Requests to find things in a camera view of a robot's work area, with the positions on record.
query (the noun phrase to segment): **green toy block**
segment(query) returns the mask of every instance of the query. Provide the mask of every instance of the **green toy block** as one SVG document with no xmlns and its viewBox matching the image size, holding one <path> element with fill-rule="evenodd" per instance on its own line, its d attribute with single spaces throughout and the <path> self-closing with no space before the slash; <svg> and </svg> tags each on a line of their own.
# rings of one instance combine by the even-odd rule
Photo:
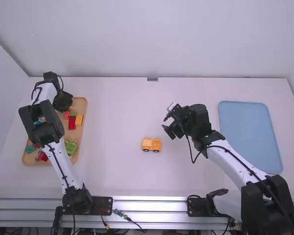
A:
<svg viewBox="0 0 294 235">
<path fill-rule="evenodd" d="M 75 153 L 75 151 L 77 150 L 78 144 L 71 141 L 65 146 L 65 148 L 67 150 L 67 153 L 72 156 Z"/>
<path fill-rule="evenodd" d="M 77 113 L 70 113 L 69 114 L 69 117 L 72 117 L 72 116 L 76 117 L 77 116 Z"/>
<path fill-rule="evenodd" d="M 68 146 L 68 144 L 70 143 L 70 141 L 69 140 L 67 140 L 67 139 L 64 139 L 64 145 L 65 145 L 65 148 L 67 148 L 67 146 Z"/>
<path fill-rule="evenodd" d="M 27 145 L 25 148 L 26 153 L 30 154 L 36 151 L 36 148 L 34 145 Z"/>
</svg>

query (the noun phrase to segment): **black cable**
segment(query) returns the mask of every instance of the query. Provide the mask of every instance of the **black cable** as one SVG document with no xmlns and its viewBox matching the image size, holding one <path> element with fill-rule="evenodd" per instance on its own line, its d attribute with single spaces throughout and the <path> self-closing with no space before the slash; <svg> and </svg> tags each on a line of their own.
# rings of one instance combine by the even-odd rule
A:
<svg viewBox="0 0 294 235">
<path fill-rule="evenodd" d="M 108 234 L 108 235 L 125 235 L 128 231 L 129 231 L 129 229 L 126 230 L 126 231 L 125 231 L 124 233 L 122 233 L 122 234 L 117 234 L 116 231 L 113 231 L 112 233 L 102 233 L 102 234 L 100 234 L 100 233 L 96 233 L 96 234 L 99 234 L 99 235 L 106 235 L 106 234 Z"/>
<path fill-rule="evenodd" d="M 20 229 L 22 229 L 22 228 L 18 228 L 18 229 L 16 229 L 16 230 L 12 231 L 12 232 L 6 232 L 6 233 L 7 233 L 7 234 L 12 234 L 12 235 L 19 235 L 17 232 L 18 232 Z"/>
<path fill-rule="evenodd" d="M 190 200 L 191 197 L 197 197 L 197 198 L 201 198 L 201 197 L 198 196 L 198 195 L 196 195 L 196 194 L 192 194 L 192 195 L 189 195 L 189 196 L 187 197 L 187 199 L 186 199 L 187 207 L 191 207 L 191 208 L 193 208 L 193 209 L 196 209 L 196 208 L 193 207 L 193 206 L 191 205 L 191 203 L 189 202 L 189 200 Z"/>
<path fill-rule="evenodd" d="M 227 224 L 226 224 L 225 230 L 224 230 L 224 232 L 223 232 L 222 235 L 225 235 L 225 233 L 226 233 L 226 231 L 227 231 L 227 228 L 229 227 L 230 220 L 231 220 L 231 217 L 230 217 L 229 220 L 227 221 Z"/>
<path fill-rule="evenodd" d="M 131 220 L 131 222 L 134 223 L 134 224 L 136 224 L 139 227 L 139 229 L 137 229 L 137 231 L 140 231 L 140 232 L 143 232 L 143 233 L 147 233 L 147 230 L 146 229 L 142 229 L 142 227 L 138 223 L 134 222 L 133 220 Z"/>
<path fill-rule="evenodd" d="M 74 234 L 76 234 L 76 233 L 78 233 L 79 231 L 81 231 L 82 230 L 82 228 L 79 228 L 78 230 L 76 230 L 76 232 L 74 232 L 72 235 L 74 235 Z"/>
<path fill-rule="evenodd" d="M 230 150 L 228 150 L 227 148 L 223 147 L 223 146 L 219 146 L 219 145 L 210 145 L 207 146 L 207 148 L 221 148 L 223 149 L 226 153 L 229 153 L 232 157 L 234 157 L 240 164 L 242 164 L 246 170 L 248 170 L 250 172 L 250 175 L 253 175 L 259 182 L 260 184 L 268 191 L 268 193 L 270 194 L 270 196 L 273 198 L 273 200 L 276 202 L 276 204 L 278 205 L 279 209 L 282 211 L 282 213 L 284 214 L 284 216 L 287 219 L 287 222 L 290 226 L 290 229 L 293 230 L 293 225 L 291 224 L 291 222 L 288 219 L 288 214 L 286 213 L 286 211 L 284 210 L 284 208 L 282 207 L 281 203 L 278 201 L 278 199 L 276 198 L 276 196 L 273 194 L 273 192 L 270 190 L 270 188 L 256 175 L 256 173 L 251 170 L 245 163 L 243 163 L 237 156 L 235 156 Z"/>
<path fill-rule="evenodd" d="M 41 91 L 43 90 L 41 87 L 35 87 L 31 92 L 31 99 L 33 99 L 34 91 L 39 89 L 38 95 L 36 96 L 35 101 L 32 103 L 32 106 L 38 101 Z"/>
<path fill-rule="evenodd" d="M 61 90 L 63 91 L 64 83 L 63 83 L 62 77 L 60 75 L 58 75 L 58 77 L 61 79 L 61 82 L 62 82 L 62 88 L 61 88 Z"/>
<path fill-rule="evenodd" d="M 58 159 L 57 159 L 57 157 L 56 157 L 56 155 L 55 155 L 54 149 L 53 149 L 49 144 L 46 144 L 46 145 L 50 148 L 49 151 L 52 152 L 53 157 L 54 157 L 55 161 L 57 162 L 57 165 L 58 165 L 58 167 L 59 167 L 59 170 L 60 170 L 60 172 L 61 172 L 61 174 L 62 174 L 62 178 L 64 179 L 65 184 L 67 185 L 67 187 L 69 188 L 70 186 L 69 186 L 69 183 L 68 183 L 67 177 L 64 175 L 64 173 L 63 173 L 63 171 L 62 171 L 62 168 L 61 168 L 61 166 L 60 166 L 60 164 L 59 164 L 59 162 L 58 162 Z M 69 192 L 70 192 L 70 190 L 68 190 L 67 194 L 68 194 L 69 198 L 71 199 L 71 200 L 70 200 L 70 201 L 71 201 L 70 204 L 71 204 L 71 208 L 72 208 L 72 216 L 73 216 L 73 234 L 75 234 L 75 215 L 74 215 L 74 206 L 73 206 L 74 201 L 72 200 L 71 193 L 69 194 Z"/>
<path fill-rule="evenodd" d="M 122 235 L 126 234 L 128 231 L 129 231 L 129 229 L 128 229 L 128 230 L 126 230 L 124 233 L 122 233 Z"/>
<path fill-rule="evenodd" d="M 186 134 L 185 134 L 185 137 L 186 137 L 186 139 L 187 139 L 187 143 L 188 143 L 188 146 L 189 146 L 189 148 L 190 148 L 191 161 L 192 161 L 193 164 L 195 164 L 195 162 L 196 162 L 198 156 L 201 154 L 201 152 L 199 152 L 199 153 L 196 155 L 195 159 L 193 160 L 193 154 L 192 154 L 192 148 L 191 148 L 190 140 L 188 139 L 188 136 L 187 136 Z"/>
</svg>

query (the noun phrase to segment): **red toy block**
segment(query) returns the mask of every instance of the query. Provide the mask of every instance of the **red toy block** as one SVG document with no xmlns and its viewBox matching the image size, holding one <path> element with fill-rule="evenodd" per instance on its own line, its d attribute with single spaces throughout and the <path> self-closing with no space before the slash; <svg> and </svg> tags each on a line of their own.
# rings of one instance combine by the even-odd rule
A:
<svg viewBox="0 0 294 235">
<path fill-rule="evenodd" d="M 38 159 L 46 162 L 48 161 L 48 156 L 44 152 L 40 152 Z"/>
<path fill-rule="evenodd" d="M 76 121 L 75 116 L 69 116 L 69 130 L 75 130 L 76 129 L 75 121 Z"/>
<path fill-rule="evenodd" d="M 66 111 L 66 112 L 64 113 L 64 118 L 65 118 L 66 120 L 69 120 L 69 115 L 70 115 L 70 111 Z"/>
</svg>

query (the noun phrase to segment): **metal frame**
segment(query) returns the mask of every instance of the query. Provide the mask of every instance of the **metal frame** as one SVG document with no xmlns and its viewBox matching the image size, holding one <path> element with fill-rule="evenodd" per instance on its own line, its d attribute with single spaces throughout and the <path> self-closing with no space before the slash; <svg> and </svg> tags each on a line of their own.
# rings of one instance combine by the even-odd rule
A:
<svg viewBox="0 0 294 235">
<path fill-rule="evenodd" d="M 227 218 L 188 217 L 186 197 L 114 196 L 113 208 L 125 212 L 144 229 L 224 230 Z M 51 227 L 55 198 L 0 198 L 0 227 Z M 104 228 L 97 215 L 76 215 L 77 228 Z M 119 216 L 104 216 L 111 228 L 136 229 Z M 64 215 L 61 227 L 73 227 L 73 217 Z"/>
</svg>

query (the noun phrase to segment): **connector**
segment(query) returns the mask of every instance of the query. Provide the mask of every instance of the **connector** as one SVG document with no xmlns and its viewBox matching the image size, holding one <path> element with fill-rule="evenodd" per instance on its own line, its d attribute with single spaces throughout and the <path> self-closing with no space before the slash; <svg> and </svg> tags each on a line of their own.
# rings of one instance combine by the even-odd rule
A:
<svg viewBox="0 0 294 235">
<path fill-rule="evenodd" d="M 230 227 L 233 228 L 233 230 L 237 230 L 235 219 L 233 218 L 230 220 Z"/>
<path fill-rule="evenodd" d="M 116 215 L 118 215 L 118 216 L 121 217 L 122 219 L 126 219 L 127 221 L 131 221 L 131 220 L 128 220 L 128 219 L 130 219 L 130 218 L 128 218 L 128 216 L 127 216 L 125 213 L 123 213 L 122 211 L 120 211 L 120 210 L 118 210 L 118 209 L 114 209 L 114 210 L 113 210 L 113 213 L 116 214 Z"/>
</svg>

